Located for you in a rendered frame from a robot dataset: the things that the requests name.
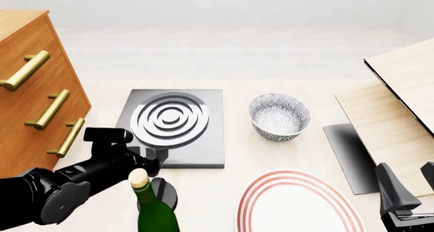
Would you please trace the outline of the white plate with red rings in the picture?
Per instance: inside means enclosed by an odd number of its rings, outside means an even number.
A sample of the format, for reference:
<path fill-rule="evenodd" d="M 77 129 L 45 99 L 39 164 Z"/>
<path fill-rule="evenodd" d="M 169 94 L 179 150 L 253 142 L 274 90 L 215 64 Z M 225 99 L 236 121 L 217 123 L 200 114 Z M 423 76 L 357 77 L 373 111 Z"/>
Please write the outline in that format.
<path fill-rule="evenodd" d="M 368 232 L 358 211 L 324 179 L 293 169 L 270 170 L 241 193 L 236 232 Z"/>

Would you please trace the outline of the green bottle with cork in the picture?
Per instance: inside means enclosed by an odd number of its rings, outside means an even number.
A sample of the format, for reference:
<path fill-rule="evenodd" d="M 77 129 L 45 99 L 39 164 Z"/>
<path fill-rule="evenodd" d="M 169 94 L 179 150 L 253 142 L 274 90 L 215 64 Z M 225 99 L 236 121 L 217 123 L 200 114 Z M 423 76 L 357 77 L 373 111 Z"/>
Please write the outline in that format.
<path fill-rule="evenodd" d="M 140 207 L 138 232 L 180 232 L 174 211 L 157 199 L 146 170 L 132 170 L 128 180 Z"/>

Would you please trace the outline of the round black stove knob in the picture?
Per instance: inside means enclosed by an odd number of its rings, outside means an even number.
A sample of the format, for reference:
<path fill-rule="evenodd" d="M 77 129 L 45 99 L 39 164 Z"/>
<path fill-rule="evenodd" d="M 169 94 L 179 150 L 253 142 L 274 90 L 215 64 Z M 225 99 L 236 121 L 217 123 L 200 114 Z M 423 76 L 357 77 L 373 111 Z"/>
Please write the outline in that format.
<path fill-rule="evenodd" d="M 173 185 L 167 182 L 164 178 L 152 178 L 151 180 L 149 178 L 145 178 L 143 181 L 133 182 L 132 187 L 135 189 L 144 187 L 146 181 L 150 181 L 155 197 L 170 207 L 172 211 L 175 211 L 178 205 L 178 195 Z"/>

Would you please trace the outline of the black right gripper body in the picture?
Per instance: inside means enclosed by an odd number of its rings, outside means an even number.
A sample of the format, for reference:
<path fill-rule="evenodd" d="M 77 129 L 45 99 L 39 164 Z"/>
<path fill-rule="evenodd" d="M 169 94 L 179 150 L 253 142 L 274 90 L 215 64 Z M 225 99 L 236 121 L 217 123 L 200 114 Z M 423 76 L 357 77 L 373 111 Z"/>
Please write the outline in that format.
<path fill-rule="evenodd" d="M 387 232 L 434 232 L 434 213 L 380 207 L 380 218 Z"/>

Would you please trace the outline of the wooden cabinet with drawers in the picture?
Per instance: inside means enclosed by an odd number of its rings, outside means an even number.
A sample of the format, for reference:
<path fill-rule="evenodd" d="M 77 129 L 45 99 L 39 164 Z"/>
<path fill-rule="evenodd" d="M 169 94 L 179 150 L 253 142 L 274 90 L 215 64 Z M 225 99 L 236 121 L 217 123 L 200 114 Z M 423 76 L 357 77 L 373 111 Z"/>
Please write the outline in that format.
<path fill-rule="evenodd" d="M 0 40 L 9 37 L 10 35 L 20 30 L 21 28 L 24 28 L 31 22 L 34 22 L 40 18 L 46 20 L 48 25 L 50 26 L 52 33 L 56 41 L 58 42 L 62 55 L 64 56 L 64 59 L 70 66 L 72 73 L 76 76 L 76 79 L 80 84 L 82 92 L 85 94 L 85 91 L 76 75 L 76 72 L 74 71 L 74 68 L 72 67 L 72 64 L 68 59 L 68 56 L 60 42 L 60 38 L 58 37 L 56 30 L 48 16 L 48 11 L 46 10 L 0 10 Z"/>

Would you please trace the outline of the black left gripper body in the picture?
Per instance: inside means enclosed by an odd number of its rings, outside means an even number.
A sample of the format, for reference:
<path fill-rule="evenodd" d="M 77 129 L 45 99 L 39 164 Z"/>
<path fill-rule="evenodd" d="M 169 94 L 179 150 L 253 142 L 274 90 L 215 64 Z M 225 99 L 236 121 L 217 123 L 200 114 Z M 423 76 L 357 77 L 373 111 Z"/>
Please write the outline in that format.
<path fill-rule="evenodd" d="M 127 178 L 136 168 L 146 170 L 149 177 L 155 177 L 160 171 L 157 160 L 139 156 L 130 151 L 126 144 L 112 144 L 110 174 L 117 178 Z"/>

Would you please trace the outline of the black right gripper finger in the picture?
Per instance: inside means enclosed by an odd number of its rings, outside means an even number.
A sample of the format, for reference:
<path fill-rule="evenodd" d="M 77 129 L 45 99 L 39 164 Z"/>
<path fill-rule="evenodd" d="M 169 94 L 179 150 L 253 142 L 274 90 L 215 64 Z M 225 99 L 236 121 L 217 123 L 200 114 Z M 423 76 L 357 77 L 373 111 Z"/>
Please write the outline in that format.
<path fill-rule="evenodd" d="M 421 167 L 421 172 L 432 190 L 434 190 L 434 162 L 427 162 Z"/>
<path fill-rule="evenodd" d="M 381 216 L 397 210 L 412 210 L 421 205 L 421 201 L 404 187 L 386 163 L 378 164 L 375 173 L 380 189 Z"/>

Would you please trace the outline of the wooden drawer front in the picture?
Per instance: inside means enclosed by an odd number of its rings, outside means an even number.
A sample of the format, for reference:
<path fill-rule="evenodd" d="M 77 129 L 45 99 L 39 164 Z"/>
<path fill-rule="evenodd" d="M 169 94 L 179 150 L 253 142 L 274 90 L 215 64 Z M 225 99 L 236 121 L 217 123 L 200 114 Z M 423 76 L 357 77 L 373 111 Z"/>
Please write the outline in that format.
<path fill-rule="evenodd" d="M 0 120 L 37 119 L 49 105 L 48 94 L 62 91 L 61 83 L 70 85 L 72 76 L 47 21 L 40 18 L 0 40 L 0 80 L 9 79 L 28 61 L 26 55 L 45 51 L 44 62 L 16 91 L 0 86 Z"/>
<path fill-rule="evenodd" d="M 68 90 L 78 89 L 83 94 L 83 97 L 85 97 L 76 76 L 72 73 L 67 62 L 66 64 L 72 76 L 72 81 L 70 85 L 61 83 L 60 87 Z M 21 119 L 18 121 L 14 119 L 0 120 L 0 178 L 17 176 L 28 169 L 26 162 L 22 160 L 22 154 L 25 154 L 26 151 L 26 130 L 23 127 L 23 122 Z"/>
<path fill-rule="evenodd" d="M 24 122 L 37 120 L 53 101 L 47 96 L 52 93 L 60 93 L 62 90 L 62 88 L 48 89 L 36 93 L 35 100 L 32 101 Z M 47 150 L 60 147 L 71 129 L 65 126 L 67 122 L 74 122 L 78 118 L 84 118 L 89 111 L 90 106 L 80 90 L 69 89 L 68 91 L 70 96 L 44 130 L 36 130 L 33 126 L 24 125 L 23 122 L 23 127 L 26 130 L 26 151 L 25 154 L 22 154 L 22 160 L 26 162 L 26 167 L 40 167 L 51 170 L 60 158 L 47 154 Z"/>

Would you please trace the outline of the pale wooden box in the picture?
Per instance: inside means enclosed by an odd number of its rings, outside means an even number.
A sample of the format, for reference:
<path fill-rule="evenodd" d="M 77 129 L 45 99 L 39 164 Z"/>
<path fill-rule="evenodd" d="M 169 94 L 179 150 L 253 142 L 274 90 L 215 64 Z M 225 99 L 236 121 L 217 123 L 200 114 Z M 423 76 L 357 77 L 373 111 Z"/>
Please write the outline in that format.
<path fill-rule="evenodd" d="M 376 80 L 335 97 L 375 164 L 416 197 L 434 195 L 421 167 L 434 162 L 434 38 L 364 60 Z"/>

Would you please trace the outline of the patterned grey white bowl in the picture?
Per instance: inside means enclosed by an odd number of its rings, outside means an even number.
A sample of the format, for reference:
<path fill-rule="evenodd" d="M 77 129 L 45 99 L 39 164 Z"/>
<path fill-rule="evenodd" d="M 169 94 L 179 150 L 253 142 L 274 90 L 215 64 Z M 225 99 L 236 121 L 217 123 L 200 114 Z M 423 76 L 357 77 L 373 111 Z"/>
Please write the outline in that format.
<path fill-rule="evenodd" d="M 297 138 L 311 122 L 308 107 L 299 99 L 282 93 L 255 97 L 250 102 L 248 113 L 255 131 L 275 142 Z"/>

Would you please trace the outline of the flat black stove plate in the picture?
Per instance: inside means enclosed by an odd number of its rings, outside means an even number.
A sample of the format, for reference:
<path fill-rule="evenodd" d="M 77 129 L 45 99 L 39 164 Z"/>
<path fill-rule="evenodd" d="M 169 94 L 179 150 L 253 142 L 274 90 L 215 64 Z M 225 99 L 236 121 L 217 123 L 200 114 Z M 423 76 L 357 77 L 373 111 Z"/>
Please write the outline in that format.
<path fill-rule="evenodd" d="M 133 89 L 116 128 L 128 147 L 168 149 L 163 168 L 224 168 L 221 89 Z"/>

